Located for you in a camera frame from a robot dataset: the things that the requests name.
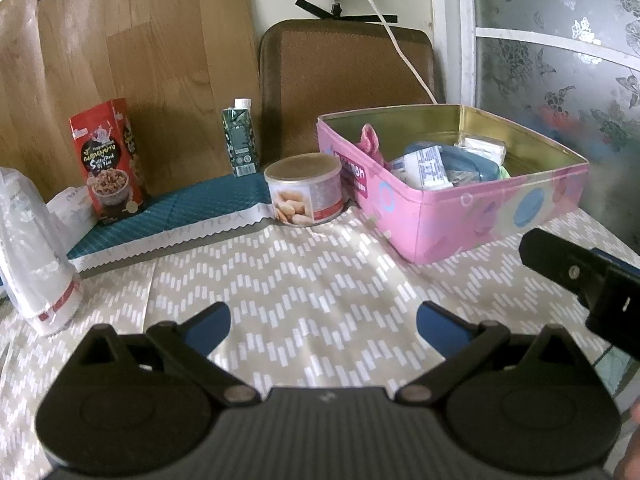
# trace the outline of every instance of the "canned food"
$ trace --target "canned food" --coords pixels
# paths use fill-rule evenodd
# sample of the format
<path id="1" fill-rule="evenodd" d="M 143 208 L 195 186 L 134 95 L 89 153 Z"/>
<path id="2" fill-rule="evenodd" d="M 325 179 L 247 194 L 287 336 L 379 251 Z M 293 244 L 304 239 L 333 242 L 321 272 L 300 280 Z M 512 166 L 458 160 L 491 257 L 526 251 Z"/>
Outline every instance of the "canned food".
<path id="1" fill-rule="evenodd" d="M 304 153 L 271 164 L 264 171 L 273 215 L 285 224 L 309 226 L 335 218 L 344 200 L 340 159 L 326 153 Z"/>

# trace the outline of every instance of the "blue mat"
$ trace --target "blue mat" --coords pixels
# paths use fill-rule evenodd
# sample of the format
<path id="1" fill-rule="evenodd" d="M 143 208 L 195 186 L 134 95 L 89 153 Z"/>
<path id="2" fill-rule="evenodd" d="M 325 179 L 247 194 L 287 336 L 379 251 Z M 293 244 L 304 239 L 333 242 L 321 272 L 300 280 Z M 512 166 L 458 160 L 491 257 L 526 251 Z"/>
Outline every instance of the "blue mat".
<path id="1" fill-rule="evenodd" d="M 225 175 L 150 200 L 147 208 L 110 225 L 97 225 L 71 249 L 69 259 L 109 249 L 209 218 L 271 203 L 261 173 Z"/>

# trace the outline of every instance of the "wooden board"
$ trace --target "wooden board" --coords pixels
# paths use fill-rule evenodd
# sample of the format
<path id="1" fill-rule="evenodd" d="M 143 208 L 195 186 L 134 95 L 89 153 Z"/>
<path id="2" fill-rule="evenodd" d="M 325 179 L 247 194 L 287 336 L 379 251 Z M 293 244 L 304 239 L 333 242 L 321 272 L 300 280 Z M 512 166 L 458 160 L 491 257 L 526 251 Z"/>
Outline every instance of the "wooden board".
<path id="1" fill-rule="evenodd" d="M 260 120 L 250 0 L 0 2 L 0 166 L 81 186 L 68 118 L 116 97 L 152 194 L 230 173 L 222 110 Z"/>

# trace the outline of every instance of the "beige tablecloth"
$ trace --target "beige tablecloth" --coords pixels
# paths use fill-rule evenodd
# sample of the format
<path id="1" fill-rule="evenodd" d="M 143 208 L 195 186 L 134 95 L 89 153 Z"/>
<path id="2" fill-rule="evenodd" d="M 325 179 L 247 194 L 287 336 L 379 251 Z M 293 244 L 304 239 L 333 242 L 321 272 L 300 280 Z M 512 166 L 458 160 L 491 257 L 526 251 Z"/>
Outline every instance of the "beige tablecloth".
<path id="1" fill-rule="evenodd" d="M 640 258 L 578 211 L 547 229 L 640 266 Z M 38 403 L 89 327 L 142 332 L 181 322 L 215 300 L 232 329 L 218 365 L 266 394 L 274 384 L 360 386 L 391 393 L 441 361 L 417 335 L 415 313 L 431 299 L 465 319 L 492 318 L 515 332 L 564 324 L 594 360 L 606 344 L 585 329 L 574 296 L 526 269 L 519 236 L 413 266 L 351 208 L 314 228 L 271 225 L 250 235 L 172 254 L 84 281 L 86 304 L 68 330 L 38 338 L 0 306 L 0 474 L 34 479 L 49 464 L 33 431 Z"/>

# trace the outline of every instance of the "finger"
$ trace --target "finger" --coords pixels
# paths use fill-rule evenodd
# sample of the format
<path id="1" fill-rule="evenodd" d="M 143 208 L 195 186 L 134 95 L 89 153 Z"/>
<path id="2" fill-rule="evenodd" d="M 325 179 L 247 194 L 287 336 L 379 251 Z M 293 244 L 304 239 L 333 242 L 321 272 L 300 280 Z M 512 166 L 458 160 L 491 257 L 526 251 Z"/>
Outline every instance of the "finger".
<path id="1" fill-rule="evenodd" d="M 631 436 L 626 453 L 616 467 L 615 478 L 619 480 L 640 480 L 640 431 Z"/>
<path id="2" fill-rule="evenodd" d="M 636 400 L 636 403 L 631 407 L 630 415 L 634 422 L 640 424 L 640 399 Z"/>

